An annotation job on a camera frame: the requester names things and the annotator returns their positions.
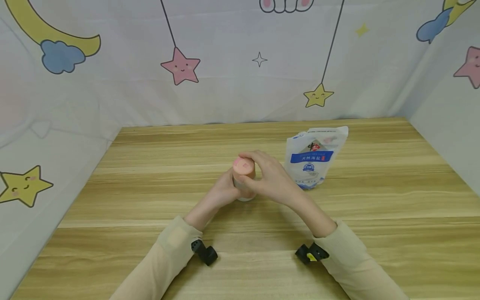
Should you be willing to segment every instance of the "wooden table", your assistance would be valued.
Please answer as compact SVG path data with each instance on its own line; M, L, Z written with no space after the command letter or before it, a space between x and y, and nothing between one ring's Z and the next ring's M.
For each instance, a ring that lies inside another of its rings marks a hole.
M480 299L479 198L404 119L124 128L13 299L108 299L239 151L283 162L286 138L342 125L347 143L309 193L411 299ZM296 259L309 231L268 199L225 207L204 240L219 260L194 257L164 299L347 299L321 264Z

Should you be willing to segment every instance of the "beige sleeve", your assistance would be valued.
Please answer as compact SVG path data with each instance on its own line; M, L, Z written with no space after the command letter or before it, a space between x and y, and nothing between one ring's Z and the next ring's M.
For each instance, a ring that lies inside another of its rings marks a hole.
M321 260L328 273L352 300L408 300L400 287L367 253L367 248L342 221L326 238L315 243L330 255Z
M202 233L176 217L146 257L120 284L111 300L158 300L193 256L191 243Z

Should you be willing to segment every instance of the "crescent moon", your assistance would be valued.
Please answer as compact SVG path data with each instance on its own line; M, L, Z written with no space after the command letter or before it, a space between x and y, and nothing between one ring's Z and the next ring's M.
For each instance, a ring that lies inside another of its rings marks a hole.
M85 56L95 55L100 49L100 35L79 37L58 30L38 15L30 0L5 0L5 3L20 28L39 45L44 40L62 41L79 48Z
M453 22L455 22L458 19L458 17L461 14L463 14L476 1L477 0L471 0L469 2L459 4L457 0L444 0L444 10L453 8L452 11L450 12L450 16L448 17L448 22L447 22L447 25L445 25L445 27L453 24Z

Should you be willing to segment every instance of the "black wrist device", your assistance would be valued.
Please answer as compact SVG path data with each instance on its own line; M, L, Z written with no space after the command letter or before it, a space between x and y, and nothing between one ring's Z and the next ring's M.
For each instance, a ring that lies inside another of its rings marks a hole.
M192 243L192 251L198 254L200 260L206 264L211 265L218 258L218 254L212 246L205 247L204 242L200 239Z
M298 248L298 250L295 252L295 255L304 264L317 262L330 256L325 250L315 243L313 243L310 248L308 248L305 244L301 245L300 248Z

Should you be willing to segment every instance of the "blue label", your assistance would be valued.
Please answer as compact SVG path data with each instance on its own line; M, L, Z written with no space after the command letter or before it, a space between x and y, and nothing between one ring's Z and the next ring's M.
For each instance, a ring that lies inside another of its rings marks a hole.
M333 151L311 151L305 153L292 154L290 163L296 164L305 161L327 162L332 158Z

